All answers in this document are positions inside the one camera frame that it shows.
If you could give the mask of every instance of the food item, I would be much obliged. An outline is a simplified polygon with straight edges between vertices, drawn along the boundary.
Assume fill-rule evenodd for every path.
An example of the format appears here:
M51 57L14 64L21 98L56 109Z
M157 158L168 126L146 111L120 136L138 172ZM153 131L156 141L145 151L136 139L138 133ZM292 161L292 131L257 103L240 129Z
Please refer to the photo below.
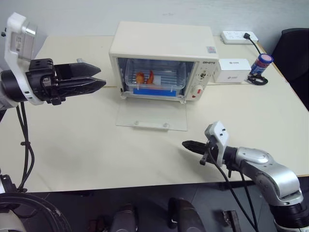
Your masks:
M144 84L145 79L144 79L144 74L142 72L138 72L136 74L136 83L137 84Z
M146 81L146 84L152 84L154 82L154 73L150 70L150 75L148 80Z

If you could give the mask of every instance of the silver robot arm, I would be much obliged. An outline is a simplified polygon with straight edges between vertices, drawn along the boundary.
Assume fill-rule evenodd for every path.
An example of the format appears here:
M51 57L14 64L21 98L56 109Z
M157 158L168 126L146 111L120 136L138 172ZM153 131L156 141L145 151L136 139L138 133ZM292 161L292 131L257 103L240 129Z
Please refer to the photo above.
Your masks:
M277 163L273 157L258 149L229 147L228 133L218 121L207 127L207 144L185 141L183 146L203 155L200 163L212 162L208 151L219 166L242 172L260 189L275 218L280 232L309 232L309 209L304 205L303 194L296 174Z

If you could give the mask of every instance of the toaster oven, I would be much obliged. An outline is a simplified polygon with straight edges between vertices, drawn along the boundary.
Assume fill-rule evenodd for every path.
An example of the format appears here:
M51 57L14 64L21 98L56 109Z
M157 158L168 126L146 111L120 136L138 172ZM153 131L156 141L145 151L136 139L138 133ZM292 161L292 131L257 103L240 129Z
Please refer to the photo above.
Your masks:
M218 62L206 26L120 22L110 59L121 97L200 99Z

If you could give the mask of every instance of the canned drink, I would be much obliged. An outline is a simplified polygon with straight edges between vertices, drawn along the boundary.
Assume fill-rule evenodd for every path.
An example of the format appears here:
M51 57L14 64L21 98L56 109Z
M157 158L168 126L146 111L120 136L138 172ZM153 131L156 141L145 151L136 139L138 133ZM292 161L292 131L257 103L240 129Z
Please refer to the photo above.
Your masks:
M251 75L262 74L264 70L274 61L271 55L262 53L251 66Z

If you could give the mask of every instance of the power strip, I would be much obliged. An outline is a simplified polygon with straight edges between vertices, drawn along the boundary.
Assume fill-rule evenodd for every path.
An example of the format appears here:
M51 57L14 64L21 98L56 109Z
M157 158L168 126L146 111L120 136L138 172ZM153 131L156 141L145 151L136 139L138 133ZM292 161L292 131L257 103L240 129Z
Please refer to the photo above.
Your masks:
M254 43L258 42L258 38L252 31L224 30L221 33L221 38L225 44L252 44L250 40L243 37L245 33L250 35L250 38Z

